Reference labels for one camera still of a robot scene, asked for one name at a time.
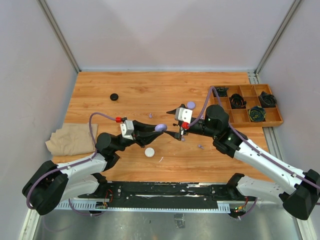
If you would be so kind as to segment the purple charging case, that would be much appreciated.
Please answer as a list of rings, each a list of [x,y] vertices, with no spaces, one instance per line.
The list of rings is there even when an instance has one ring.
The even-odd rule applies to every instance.
[[[189,101],[189,102],[187,102],[186,106],[187,106],[188,109],[193,110],[196,107],[196,103],[193,102],[193,101]]]
[[[163,131],[166,131],[167,129],[168,129],[168,126],[164,123],[157,124],[154,128],[156,132],[163,132]]]

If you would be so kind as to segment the white earbud charging case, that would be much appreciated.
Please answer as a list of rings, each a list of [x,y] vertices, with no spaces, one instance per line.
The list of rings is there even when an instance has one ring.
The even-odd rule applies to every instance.
[[[148,147],[145,149],[144,154],[148,158],[152,158],[155,155],[155,150],[152,147]]]

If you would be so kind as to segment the black earbud charging case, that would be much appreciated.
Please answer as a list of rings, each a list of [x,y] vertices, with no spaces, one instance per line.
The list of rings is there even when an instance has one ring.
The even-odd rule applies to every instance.
[[[117,93],[112,93],[109,98],[111,101],[117,101],[119,99],[119,95]]]

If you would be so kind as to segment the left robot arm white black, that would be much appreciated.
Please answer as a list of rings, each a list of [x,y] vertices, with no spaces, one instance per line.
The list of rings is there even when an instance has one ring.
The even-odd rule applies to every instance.
[[[99,174],[117,163],[118,151],[123,152],[134,144],[144,148],[163,134],[155,128],[155,125],[125,120],[119,135],[107,132],[98,135],[93,154],[67,163],[44,162],[22,189],[27,207],[43,216],[66,199],[86,194],[103,197],[107,185]]]

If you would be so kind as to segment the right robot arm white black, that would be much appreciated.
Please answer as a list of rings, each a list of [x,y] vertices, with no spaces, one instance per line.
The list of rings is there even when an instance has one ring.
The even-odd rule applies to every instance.
[[[193,117],[192,110],[184,104],[169,111],[179,126],[178,132],[168,134],[177,140],[183,135],[196,134],[213,139],[220,153],[237,159],[259,170],[273,183],[256,180],[237,173],[226,188],[227,196],[238,200],[242,196],[256,197],[283,206],[293,217],[307,220],[320,198],[320,175],[313,169],[288,165],[260,148],[229,123],[229,115],[217,104],[205,110],[204,119]]]

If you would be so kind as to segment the rolled dark tie top left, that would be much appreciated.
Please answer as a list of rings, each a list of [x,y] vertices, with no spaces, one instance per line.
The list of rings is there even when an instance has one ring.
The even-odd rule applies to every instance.
[[[228,96],[228,87],[223,87],[223,86],[216,86],[212,92],[214,97],[219,96],[219,97],[227,97]]]

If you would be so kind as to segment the rolled dark tie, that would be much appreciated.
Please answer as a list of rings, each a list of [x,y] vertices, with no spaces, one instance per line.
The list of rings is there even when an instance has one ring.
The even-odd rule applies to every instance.
[[[212,92],[214,97],[219,96],[219,97],[227,97],[228,96],[228,87],[223,87],[223,86],[216,86]]]
[[[260,105],[262,108],[275,108],[277,104],[277,99],[274,95],[262,91],[258,96]]]

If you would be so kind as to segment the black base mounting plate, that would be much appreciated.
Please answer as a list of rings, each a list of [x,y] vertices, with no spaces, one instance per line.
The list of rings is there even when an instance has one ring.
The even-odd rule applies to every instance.
[[[156,205],[157,207],[201,207],[200,203],[218,201],[244,201],[245,196],[227,184],[206,182],[138,182],[113,181],[99,185],[94,193],[78,196],[81,199],[106,200],[108,206]]]

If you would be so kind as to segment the rolled black tie centre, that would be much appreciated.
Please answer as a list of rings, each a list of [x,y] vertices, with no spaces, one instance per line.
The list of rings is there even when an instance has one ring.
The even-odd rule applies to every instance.
[[[230,106],[232,109],[245,109],[247,102],[245,99],[238,93],[234,93],[230,98]]]

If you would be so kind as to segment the beige folded cloth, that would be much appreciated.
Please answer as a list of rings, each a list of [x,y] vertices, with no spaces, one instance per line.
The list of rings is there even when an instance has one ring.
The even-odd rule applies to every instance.
[[[75,156],[95,151],[88,123],[64,123],[45,144],[53,156]]]

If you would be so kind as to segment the wooden compartment tray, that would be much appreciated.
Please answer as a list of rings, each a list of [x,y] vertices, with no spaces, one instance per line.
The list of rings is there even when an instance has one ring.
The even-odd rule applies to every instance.
[[[254,106],[261,107],[259,95],[262,91],[273,95],[267,84],[218,85],[215,87],[227,87],[229,90],[227,91],[227,97],[219,97],[218,95],[214,97],[212,90],[213,97],[205,112],[206,122],[213,120],[217,126],[223,127],[232,124],[234,128],[278,127],[283,123],[283,118],[278,108],[278,102],[276,107],[264,108],[266,112],[265,121],[252,122],[249,118],[249,109]],[[245,109],[231,108],[230,97],[233,94],[239,94],[244,98],[246,101]]]

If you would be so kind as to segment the rolled blue yellow tie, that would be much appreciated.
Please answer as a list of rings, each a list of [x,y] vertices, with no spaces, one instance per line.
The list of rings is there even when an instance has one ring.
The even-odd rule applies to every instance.
[[[251,122],[263,122],[266,118],[266,111],[261,106],[254,106],[248,110],[248,116]]]

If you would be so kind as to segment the rolled dark tie right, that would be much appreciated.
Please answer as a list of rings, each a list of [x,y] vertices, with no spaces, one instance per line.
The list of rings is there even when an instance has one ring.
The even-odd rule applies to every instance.
[[[275,108],[277,104],[277,99],[274,95],[262,91],[258,96],[260,105],[262,108]]]

